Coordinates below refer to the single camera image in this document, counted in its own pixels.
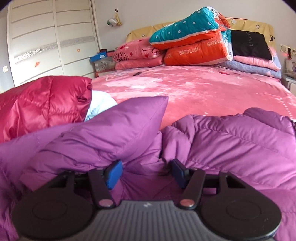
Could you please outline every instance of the folded quilt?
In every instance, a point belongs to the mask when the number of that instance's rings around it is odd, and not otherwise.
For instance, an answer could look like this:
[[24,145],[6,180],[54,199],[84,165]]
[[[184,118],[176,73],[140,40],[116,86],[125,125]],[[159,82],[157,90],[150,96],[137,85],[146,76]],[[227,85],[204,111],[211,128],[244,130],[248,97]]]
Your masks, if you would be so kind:
[[219,32],[211,39],[168,49],[165,64],[211,65],[232,60],[231,30]]
[[223,67],[227,67],[230,69],[239,70],[242,72],[261,74],[261,75],[281,79],[281,71],[280,70],[274,71],[274,70],[268,69],[268,68],[263,68],[263,67],[259,67],[259,66],[255,66],[255,65],[240,63],[235,60],[226,61],[226,62],[220,63],[218,65],[223,66]]
[[149,38],[130,41],[118,47],[113,55],[116,62],[135,59],[157,58],[162,52],[149,43]]
[[274,71],[281,70],[281,63],[276,54],[276,50],[270,46],[268,48],[271,53],[272,60],[256,58],[256,57],[248,57],[248,56],[239,56],[239,55],[234,56],[233,59],[244,64],[250,64],[250,65],[256,65],[259,67],[269,68]]
[[213,38],[220,31],[225,31],[225,26],[229,24],[218,11],[203,7],[189,17],[156,31],[150,37],[150,44],[160,50],[190,45]]
[[151,59],[124,60],[124,61],[118,62],[115,66],[115,69],[121,70],[121,69],[155,67],[163,64],[163,57],[164,57],[164,54],[158,56],[157,58],[151,58]]

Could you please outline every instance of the pink blanket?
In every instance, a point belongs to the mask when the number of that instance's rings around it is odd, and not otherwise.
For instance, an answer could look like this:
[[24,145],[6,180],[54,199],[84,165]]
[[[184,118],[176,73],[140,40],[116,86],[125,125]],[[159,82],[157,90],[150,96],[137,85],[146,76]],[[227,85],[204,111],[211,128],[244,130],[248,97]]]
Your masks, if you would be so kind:
[[142,38],[125,43],[118,47],[113,55],[116,62],[134,59],[157,58],[163,52],[149,43],[149,38]]
[[188,114],[235,115],[250,107],[296,119],[296,97],[276,79],[213,66],[159,66],[115,71],[92,81],[118,103],[131,97],[169,96],[162,126]]

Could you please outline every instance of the blue gripper pad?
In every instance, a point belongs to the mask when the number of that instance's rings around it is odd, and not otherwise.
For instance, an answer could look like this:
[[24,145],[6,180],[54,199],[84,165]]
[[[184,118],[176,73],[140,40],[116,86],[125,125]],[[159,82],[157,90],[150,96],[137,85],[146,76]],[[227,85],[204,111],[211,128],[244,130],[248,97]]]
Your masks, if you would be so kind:
[[104,178],[106,186],[109,190],[112,190],[119,178],[122,175],[123,165],[122,161],[114,161],[110,166],[108,166],[104,172]]
[[185,189],[190,180],[189,169],[187,169],[178,159],[171,161],[172,175],[179,187]]

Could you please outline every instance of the yellow string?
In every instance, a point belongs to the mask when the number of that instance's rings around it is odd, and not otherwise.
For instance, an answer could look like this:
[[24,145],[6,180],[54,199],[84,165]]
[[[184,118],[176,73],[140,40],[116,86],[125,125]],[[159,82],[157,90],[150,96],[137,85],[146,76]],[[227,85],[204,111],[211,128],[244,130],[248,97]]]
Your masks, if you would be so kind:
[[120,22],[120,19],[119,19],[118,13],[115,13],[115,19],[117,20],[117,25],[118,25],[118,26],[122,25],[122,22]]

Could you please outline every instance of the blue box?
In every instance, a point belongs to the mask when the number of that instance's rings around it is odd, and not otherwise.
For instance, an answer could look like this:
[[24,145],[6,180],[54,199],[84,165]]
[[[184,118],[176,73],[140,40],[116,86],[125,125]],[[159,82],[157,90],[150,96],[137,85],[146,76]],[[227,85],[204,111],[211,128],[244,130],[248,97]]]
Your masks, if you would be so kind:
[[99,59],[103,59],[107,57],[107,52],[97,53],[95,56],[90,57],[91,62],[95,62]]

